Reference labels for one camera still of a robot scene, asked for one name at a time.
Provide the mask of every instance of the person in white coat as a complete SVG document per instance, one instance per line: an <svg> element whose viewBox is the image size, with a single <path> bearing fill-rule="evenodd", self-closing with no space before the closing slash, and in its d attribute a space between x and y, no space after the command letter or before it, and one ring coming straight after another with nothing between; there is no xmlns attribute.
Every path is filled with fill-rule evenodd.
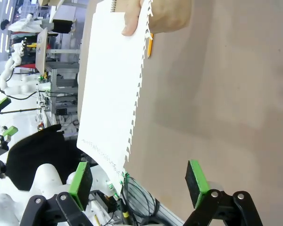
<svg viewBox="0 0 283 226"><path fill-rule="evenodd" d="M0 24L1 30L8 29L12 32L32 32L40 33L43 29L48 28L48 31L57 33L74 32L74 22L69 20L53 20L49 23L49 19L33 18L31 14L27 15L26 19L10 24L9 20L3 20Z"/></svg>

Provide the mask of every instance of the white paper sheet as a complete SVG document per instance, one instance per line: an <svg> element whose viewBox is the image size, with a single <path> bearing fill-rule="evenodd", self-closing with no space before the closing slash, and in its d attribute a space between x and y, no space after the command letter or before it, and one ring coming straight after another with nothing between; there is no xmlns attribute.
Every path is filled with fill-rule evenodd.
<svg viewBox="0 0 283 226"><path fill-rule="evenodd" d="M77 146L105 170L118 193L142 83L150 2L144 2L131 37L121 34L124 13L96 12L92 20Z"/></svg>

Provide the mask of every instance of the human hand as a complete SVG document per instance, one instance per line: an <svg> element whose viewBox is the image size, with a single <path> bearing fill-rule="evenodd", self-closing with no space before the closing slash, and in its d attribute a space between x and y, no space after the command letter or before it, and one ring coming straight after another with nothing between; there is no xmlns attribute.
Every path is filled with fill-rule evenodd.
<svg viewBox="0 0 283 226"><path fill-rule="evenodd" d="M149 28L153 34L173 32L186 27L191 17L193 0L153 0ZM127 0L125 11L125 36L131 36L138 23L138 17L144 0Z"/></svg>

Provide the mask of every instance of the white lab coat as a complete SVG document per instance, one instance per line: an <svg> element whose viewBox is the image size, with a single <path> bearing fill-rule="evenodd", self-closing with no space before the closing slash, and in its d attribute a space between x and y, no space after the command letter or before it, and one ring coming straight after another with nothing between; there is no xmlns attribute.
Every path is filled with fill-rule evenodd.
<svg viewBox="0 0 283 226"><path fill-rule="evenodd" d="M11 24L8 30L13 32L32 32L40 33L43 29L41 28L42 20L34 20L31 14L27 15L26 19L20 19L19 21Z"/></svg>

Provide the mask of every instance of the torn perforated edge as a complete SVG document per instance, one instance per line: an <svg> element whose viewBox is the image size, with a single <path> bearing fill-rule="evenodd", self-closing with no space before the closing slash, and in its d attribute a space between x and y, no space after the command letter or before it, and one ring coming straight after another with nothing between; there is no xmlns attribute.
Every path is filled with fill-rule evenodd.
<svg viewBox="0 0 283 226"><path fill-rule="evenodd" d="M139 82L137 84L137 92L136 92L136 101L134 104L134 111L133 111L133 118L132 118L132 124L131 124L131 128L129 131L129 138L128 138L128 147L126 150L126 157L127 157L127 161L129 161L129 155L131 153L131 145L132 145L132 138L133 138L133 130L135 127L135 120L136 120L136 109L138 107L138 99L140 97L140 89L142 87L142 69L143 69L143 61L145 59L145 51L146 51L146 44L147 44L147 39L152 39L151 37L151 33L150 33L150 28L149 28L149 16L153 16L152 13L152 2L153 0L146 0L148 1L148 16L147 16L147 20L146 20L146 30L145 30L145 40L144 40L144 46L143 46L143 54L141 57L141 68L140 68L140 77L139 77Z"/></svg>

